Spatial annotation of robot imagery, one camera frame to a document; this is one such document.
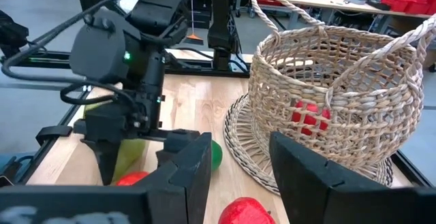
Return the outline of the red round fruit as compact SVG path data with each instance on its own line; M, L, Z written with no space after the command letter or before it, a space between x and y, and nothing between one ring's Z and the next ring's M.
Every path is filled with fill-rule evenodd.
M301 102L301 101L298 101L294 106L295 106L296 108L303 108L304 105L305 105L305 103L303 103L303 102ZM308 111L311 111L311 112L317 112L317 111L318 111L318 107L317 107L315 104L308 104L308 105L307 105L307 110L308 110ZM321 115L322 115L324 118L330 119L330 111L329 111L329 110L323 109ZM291 121L297 123L297 122L299 122L299 121L301 120L301 118L302 118L302 114L301 114L301 113L299 113L299 112L294 112L294 113L292 114ZM311 115L306 115L306 116L304 117L304 119L303 119L303 123L304 123L304 124L307 124L307 125L316 125L316 123L317 123L317 119L315 119L315 118L314 118L313 116L311 116ZM319 125L319 129L325 131L325 130L327 130L327 128L328 128L328 124L325 123L325 122L323 122L323 121L321 121L321 122L320 122L320 125ZM301 129L301 132L302 132L303 134L305 134L305 135L311 135L311 134L312 134L312 130L307 129L307 128L302 128L302 129Z

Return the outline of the black table edge bracket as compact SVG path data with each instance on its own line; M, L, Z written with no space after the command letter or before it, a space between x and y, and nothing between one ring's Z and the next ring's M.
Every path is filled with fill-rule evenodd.
M35 139L37 140L40 146L43 146L46 140L52 140L53 138L58 138L58 137L67 137L70 135L71 132L72 132L72 127L67 125L43 127L38 132Z

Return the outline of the wooden workbench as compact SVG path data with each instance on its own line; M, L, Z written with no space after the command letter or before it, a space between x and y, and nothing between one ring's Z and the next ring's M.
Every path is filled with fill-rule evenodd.
M336 10L344 10L349 12L362 12L362 13L371 13L371 14L383 14L383 15L392 15L392 16L406 16L413 18L430 18L430 15L425 14L406 14L404 12L393 12L393 11L383 11L379 10L373 6L368 4L358 5L355 3L345 3L344 0L286 0L290 3L296 5L307 5L311 7L319 7L319 8L329 8Z

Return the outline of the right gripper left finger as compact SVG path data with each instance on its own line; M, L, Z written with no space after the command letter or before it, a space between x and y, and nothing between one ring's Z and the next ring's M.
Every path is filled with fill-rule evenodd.
M132 186L0 188L0 224L203 224L212 135L171 133L185 147Z

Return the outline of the red apple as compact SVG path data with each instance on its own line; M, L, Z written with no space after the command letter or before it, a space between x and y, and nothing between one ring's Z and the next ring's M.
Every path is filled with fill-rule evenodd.
M115 185L116 186L132 186L148 175L149 175L148 172L131 172L131 173L128 173L128 174L120 177L116 181Z
M270 213L252 197L239 197L221 213L218 224L276 224Z

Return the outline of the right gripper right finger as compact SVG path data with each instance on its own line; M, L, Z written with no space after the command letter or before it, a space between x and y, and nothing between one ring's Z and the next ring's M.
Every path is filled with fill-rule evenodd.
M389 188L274 131L269 153L290 224L436 224L436 188Z

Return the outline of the orange broom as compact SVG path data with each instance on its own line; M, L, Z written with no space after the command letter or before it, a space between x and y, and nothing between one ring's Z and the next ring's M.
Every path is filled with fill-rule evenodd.
M187 44L195 44L195 45L203 45L204 44L204 40L200 37L198 37L197 35L195 35L195 27L194 27L194 13L193 13L193 0L190 0L191 2L191 34L188 35L185 38L185 43Z

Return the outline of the green lime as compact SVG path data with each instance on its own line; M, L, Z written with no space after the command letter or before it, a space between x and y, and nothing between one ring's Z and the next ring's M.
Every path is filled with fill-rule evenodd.
M212 148L211 148L211 152L212 152L212 171L215 171L219 168L219 166L221 165L222 159L223 159L223 151L221 146L216 142L216 141L212 141Z

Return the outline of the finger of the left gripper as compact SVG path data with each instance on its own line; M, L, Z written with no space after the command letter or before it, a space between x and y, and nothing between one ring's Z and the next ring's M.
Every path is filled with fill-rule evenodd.
M163 141L163 149L156 152L157 164L163 165L200 136L199 131L174 130Z
M109 185L115 172L119 143L112 143L107 140L91 141L86 139L83 142L94 152L103 185Z

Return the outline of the round woven placemat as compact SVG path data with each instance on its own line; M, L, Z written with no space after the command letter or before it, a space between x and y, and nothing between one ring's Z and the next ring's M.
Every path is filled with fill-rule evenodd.
M270 134L278 131L347 169L387 187L392 185L394 174L390 157L399 145L390 134L363 136L359 140L359 133L331 127L330 119L321 115L325 108L317 106L318 111L311 112L307 110L308 103L296 108L297 102L293 97L276 92L247 93L228 110L223 129L225 144L252 179L273 193L279 192L269 153ZM294 112L302 114L297 123L291 121ZM306 115L317 119L316 125L304 124ZM327 130L319 129L321 121L328 124ZM312 134L303 134L302 128L312 130Z

